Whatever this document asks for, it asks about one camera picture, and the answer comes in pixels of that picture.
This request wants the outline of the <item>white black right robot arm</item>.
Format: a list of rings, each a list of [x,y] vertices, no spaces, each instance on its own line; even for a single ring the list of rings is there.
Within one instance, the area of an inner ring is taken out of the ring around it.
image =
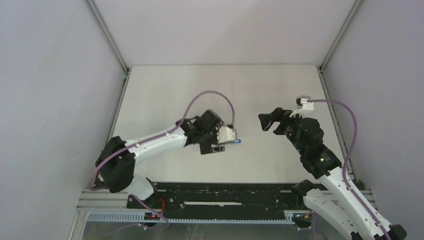
[[[324,131],[318,120],[292,113],[280,107],[271,113],[260,113],[261,129],[268,131],[278,123],[273,133],[286,136],[299,153],[302,166],[337,202],[327,199],[312,182],[304,180],[292,188],[291,204],[297,209],[309,208],[347,240],[406,239],[406,230],[384,218],[343,172],[342,162],[324,144]]]

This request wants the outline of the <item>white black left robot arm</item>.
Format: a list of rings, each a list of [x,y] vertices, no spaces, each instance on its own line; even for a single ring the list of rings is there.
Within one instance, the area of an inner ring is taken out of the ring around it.
[[[147,177],[135,173],[137,165],[167,151],[198,145],[202,155],[225,151],[237,138],[234,126],[226,124],[212,110],[201,116],[183,118],[159,133],[130,140],[111,138],[95,162],[98,167],[91,184],[110,193],[127,192],[145,208],[158,202],[158,190]]]

